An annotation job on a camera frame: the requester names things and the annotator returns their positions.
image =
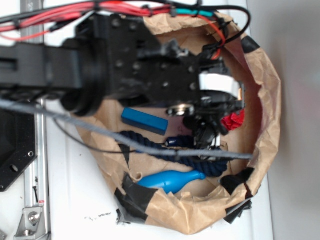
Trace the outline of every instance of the wire bundle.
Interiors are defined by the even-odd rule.
[[[139,7],[133,4],[126,3],[125,1],[112,1],[112,0],[100,0],[100,1],[86,1],[81,3],[68,4],[64,6],[52,7],[43,10],[38,10],[34,12],[27,12],[17,15],[12,15],[8,17],[0,18],[0,33],[25,29],[36,25],[44,25],[48,23],[56,23],[56,27],[51,27],[48,30],[39,32],[30,36],[25,36],[21,38],[11,38],[0,34],[7,40],[12,41],[26,41],[29,39],[34,39],[50,32],[54,32],[65,27],[67,24],[81,18],[86,13],[91,11],[107,11],[111,13],[135,16],[135,17],[152,17],[159,14],[171,14],[171,16],[181,16],[181,17],[197,17],[206,21],[218,34],[220,37],[220,42],[213,45],[210,51],[211,59],[215,60],[220,56],[221,49],[225,44],[235,40],[240,37],[242,33],[248,28],[250,23],[250,13],[242,7],[238,6],[202,6],[200,2],[196,5],[186,5],[176,2],[169,2],[164,0],[151,0],[148,2],[154,2],[162,4],[162,6],[150,8],[148,5]],[[247,14],[248,21],[246,26],[238,34],[227,39],[228,29],[227,25],[224,24],[220,27],[212,23],[216,21],[218,25],[224,23],[222,18],[215,15],[218,10],[238,10]]]

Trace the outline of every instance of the blue plastic toy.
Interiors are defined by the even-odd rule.
[[[146,188],[163,188],[165,193],[176,194],[191,181],[204,180],[206,175],[197,170],[190,172],[163,171],[141,179],[138,184]]]

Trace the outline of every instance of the red fabric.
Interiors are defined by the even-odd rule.
[[[224,117],[221,123],[228,131],[235,130],[242,126],[245,120],[245,110],[241,110],[240,114],[232,113],[229,116]]]

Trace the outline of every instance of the brown paper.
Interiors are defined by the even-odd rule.
[[[161,42],[176,38],[182,48],[187,48],[194,54],[202,50],[202,46],[219,40],[206,22],[193,17],[172,18],[167,14],[156,15],[145,19],[146,26],[157,35]],[[228,25],[230,36],[236,34],[239,28],[231,22]],[[245,120],[243,125],[231,131],[222,138],[227,149],[237,153],[253,153],[251,161],[234,160],[228,165],[223,176],[236,175],[247,167],[254,168],[247,181],[251,193],[255,195],[267,174],[277,152],[280,138],[281,116],[281,82],[267,57],[261,49],[244,54],[241,40],[237,39],[225,46],[222,57],[230,68],[232,76],[244,83]],[[165,109],[136,108],[145,113],[169,120],[166,136],[148,132],[122,123],[123,107],[115,100],[105,100],[93,117],[84,120],[115,132],[135,131],[156,143],[164,143],[169,136],[189,135],[190,131],[182,123],[181,117],[168,117]],[[83,141],[93,147],[120,151],[118,144],[110,138],[78,130]],[[188,172],[190,167],[167,162],[146,154],[130,154],[127,165],[122,154],[102,154],[92,152],[101,172],[114,193],[118,188],[126,194],[122,187],[125,173],[133,181],[165,170]],[[206,180],[196,180],[189,183],[180,192],[173,195],[158,190],[151,199],[146,214],[146,224],[179,231],[183,234],[195,234],[211,226],[226,216],[226,209],[240,204],[246,199],[247,189],[239,185],[230,195],[220,184],[217,177],[207,177]]]

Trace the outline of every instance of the gray cable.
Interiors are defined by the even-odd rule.
[[[205,157],[215,157],[215,158],[230,158],[230,159],[242,159],[242,160],[250,160],[252,158],[252,154],[249,153],[235,153],[229,151],[221,151],[221,150],[205,150],[205,149],[197,149],[197,150],[172,150],[172,149],[154,149],[152,147],[144,146],[130,138],[122,136],[119,133],[109,131],[107,129],[103,129],[92,124],[81,121],[77,118],[70,117],[67,115],[63,115],[56,112],[47,111],[43,108],[36,108],[31,104],[24,104],[15,101],[9,101],[0,99],[0,109],[14,111],[24,114],[42,114],[46,117],[50,117],[53,119],[57,119],[63,121],[68,124],[75,125],[77,127],[86,129],[90,132],[95,132],[101,134],[103,136],[107,136],[115,139],[118,142],[121,142],[124,145],[130,146],[142,153],[146,153],[149,155],[162,155],[162,156],[176,156],[176,157],[191,157],[191,156],[205,156]]]

